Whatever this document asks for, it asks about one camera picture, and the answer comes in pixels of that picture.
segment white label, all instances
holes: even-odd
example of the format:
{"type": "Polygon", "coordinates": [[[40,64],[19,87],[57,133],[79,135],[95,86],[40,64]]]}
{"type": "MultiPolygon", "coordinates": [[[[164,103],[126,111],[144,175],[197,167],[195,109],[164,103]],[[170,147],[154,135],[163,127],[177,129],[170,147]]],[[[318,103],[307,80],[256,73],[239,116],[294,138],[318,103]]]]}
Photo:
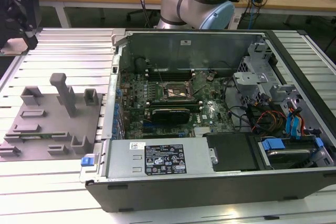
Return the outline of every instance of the white label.
{"type": "Polygon", "coordinates": [[[144,150],[146,142],[131,142],[130,150],[144,150]]]}
{"type": "Polygon", "coordinates": [[[181,40],[181,46],[190,46],[191,40],[181,40]]]}
{"type": "Polygon", "coordinates": [[[176,169],[185,169],[185,165],[177,165],[176,169]]]}

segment sticker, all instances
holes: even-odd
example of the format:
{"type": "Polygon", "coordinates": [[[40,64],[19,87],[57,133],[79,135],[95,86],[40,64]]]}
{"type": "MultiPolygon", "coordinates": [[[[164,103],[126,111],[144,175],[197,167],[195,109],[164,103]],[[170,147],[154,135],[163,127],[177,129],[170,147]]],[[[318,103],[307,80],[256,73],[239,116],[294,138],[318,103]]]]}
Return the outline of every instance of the sticker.
{"type": "Polygon", "coordinates": [[[146,142],[131,142],[130,150],[144,150],[146,142]]]}
{"type": "Polygon", "coordinates": [[[40,136],[22,136],[21,139],[42,139],[40,136]]]}
{"type": "Polygon", "coordinates": [[[183,145],[146,146],[145,173],[147,175],[187,173],[183,145]]]}
{"type": "Polygon", "coordinates": [[[191,40],[181,40],[181,46],[190,46],[191,40]]]}

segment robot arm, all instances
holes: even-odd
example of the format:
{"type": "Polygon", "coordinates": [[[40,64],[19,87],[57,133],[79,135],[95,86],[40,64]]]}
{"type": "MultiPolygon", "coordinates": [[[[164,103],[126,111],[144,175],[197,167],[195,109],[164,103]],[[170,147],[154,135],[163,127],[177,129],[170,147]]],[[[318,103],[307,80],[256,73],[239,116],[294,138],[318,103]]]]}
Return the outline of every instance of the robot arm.
{"type": "Polygon", "coordinates": [[[38,0],[0,0],[0,49],[9,39],[22,38],[35,49],[34,30],[41,20],[38,0]]]}
{"type": "Polygon", "coordinates": [[[228,0],[162,0],[158,28],[224,29],[233,13],[228,0]]]}

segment motherboard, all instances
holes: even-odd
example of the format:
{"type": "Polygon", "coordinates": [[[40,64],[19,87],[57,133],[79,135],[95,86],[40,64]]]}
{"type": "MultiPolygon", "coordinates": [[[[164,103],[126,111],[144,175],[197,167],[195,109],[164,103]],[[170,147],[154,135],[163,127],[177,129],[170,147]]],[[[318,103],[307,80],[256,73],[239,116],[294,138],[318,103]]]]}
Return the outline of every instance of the motherboard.
{"type": "Polygon", "coordinates": [[[199,71],[185,81],[122,72],[126,139],[202,137],[234,131],[223,99],[224,78],[199,71]]]}

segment green circuit board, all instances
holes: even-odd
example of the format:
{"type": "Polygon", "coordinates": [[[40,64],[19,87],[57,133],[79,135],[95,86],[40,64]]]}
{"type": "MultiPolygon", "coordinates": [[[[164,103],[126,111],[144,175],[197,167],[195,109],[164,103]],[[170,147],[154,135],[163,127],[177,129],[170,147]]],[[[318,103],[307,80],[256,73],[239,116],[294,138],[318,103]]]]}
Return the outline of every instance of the green circuit board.
{"type": "Polygon", "coordinates": [[[122,76],[124,110],[130,115],[125,127],[126,138],[196,137],[200,136],[197,135],[197,129],[201,132],[234,131],[233,122],[227,115],[226,106],[221,97],[224,79],[214,78],[213,81],[207,81],[208,76],[207,71],[198,72],[189,82],[151,82],[139,74],[122,76]],[[188,123],[157,125],[147,119],[149,111],[146,109],[146,102],[179,100],[186,95],[185,92],[188,92],[188,100],[203,103],[200,112],[190,113],[188,123]]]}

